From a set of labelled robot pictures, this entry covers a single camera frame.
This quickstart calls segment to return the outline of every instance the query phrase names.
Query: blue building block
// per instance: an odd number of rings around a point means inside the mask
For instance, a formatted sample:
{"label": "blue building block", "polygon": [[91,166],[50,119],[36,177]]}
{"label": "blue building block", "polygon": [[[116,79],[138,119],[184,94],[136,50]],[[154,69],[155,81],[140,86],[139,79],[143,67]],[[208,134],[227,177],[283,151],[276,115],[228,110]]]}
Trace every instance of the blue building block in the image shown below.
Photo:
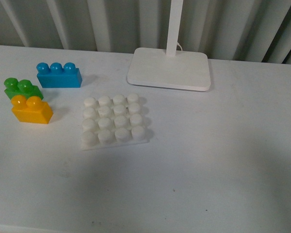
{"label": "blue building block", "polygon": [[39,63],[37,70],[37,78],[43,88],[81,87],[80,70],[71,62],[66,63],[64,68],[60,63],[53,63],[50,67],[46,63]]}

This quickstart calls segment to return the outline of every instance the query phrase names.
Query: green building block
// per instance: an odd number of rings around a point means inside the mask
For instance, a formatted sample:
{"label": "green building block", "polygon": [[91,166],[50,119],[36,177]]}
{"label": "green building block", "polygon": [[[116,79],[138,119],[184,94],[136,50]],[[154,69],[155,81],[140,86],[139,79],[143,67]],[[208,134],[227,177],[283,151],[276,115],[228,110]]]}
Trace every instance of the green building block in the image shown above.
{"label": "green building block", "polygon": [[10,99],[17,95],[24,95],[26,99],[31,96],[38,96],[40,99],[43,99],[39,87],[32,85],[29,80],[23,79],[18,81],[16,78],[8,78],[4,81],[4,85],[6,87],[4,92]]}

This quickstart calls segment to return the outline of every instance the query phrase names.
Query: toy building block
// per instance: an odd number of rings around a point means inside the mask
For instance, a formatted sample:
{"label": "toy building block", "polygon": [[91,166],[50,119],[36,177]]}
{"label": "toy building block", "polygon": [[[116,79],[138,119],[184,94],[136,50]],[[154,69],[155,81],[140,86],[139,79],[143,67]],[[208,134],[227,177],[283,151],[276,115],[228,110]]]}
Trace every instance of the toy building block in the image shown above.
{"label": "toy building block", "polygon": [[53,115],[49,104],[38,96],[29,97],[28,100],[23,95],[14,96],[11,103],[12,112],[20,122],[48,124]]}
{"label": "toy building block", "polygon": [[46,63],[37,65],[37,78],[43,88],[81,87],[82,76],[79,68],[69,62],[64,65],[53,63],[50,67]]}
{"label": "toy building block", "polygon": [[147,143],[139,96],[103,96],[84,101],[81,149],[93,150]]}
{"label": "toy building block", "polygon": [[43,100],[43,95],[38,86],[32,85],[29,80],[18,81],[16,78],[8,78],[4,81],[6,89],[4,92],[11,100],[14,96],[23,95],[26,99],[31,96],[38,96]]}

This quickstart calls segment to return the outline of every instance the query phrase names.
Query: yellow building block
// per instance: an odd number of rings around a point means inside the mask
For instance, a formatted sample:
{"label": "yellow building block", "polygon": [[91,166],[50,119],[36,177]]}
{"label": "yellow building block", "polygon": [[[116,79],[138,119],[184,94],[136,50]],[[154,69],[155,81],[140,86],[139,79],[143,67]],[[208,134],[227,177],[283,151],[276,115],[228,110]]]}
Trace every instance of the yellow building block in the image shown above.
{"label": "yellow building block", "polygon": [[26,100],[25,96],[17,95],[11,99],[11,103],[12,112],[20,122],[48,124],[53,115],[49,104],[38,96]]}

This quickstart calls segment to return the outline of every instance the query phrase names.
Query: white lamp base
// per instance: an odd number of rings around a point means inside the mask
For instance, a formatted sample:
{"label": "white lamp base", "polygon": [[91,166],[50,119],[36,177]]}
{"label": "white lamp base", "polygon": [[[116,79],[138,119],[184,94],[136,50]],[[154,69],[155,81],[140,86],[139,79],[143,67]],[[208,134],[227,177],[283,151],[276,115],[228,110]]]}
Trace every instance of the white lamp base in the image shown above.
{"label": "white lamp base", "polygon": [[167,56],[166,50],[138,48],[127,81],[134,85],[207,91],[211,84],[208,58],[200,52],[177,51],[175,56]]}

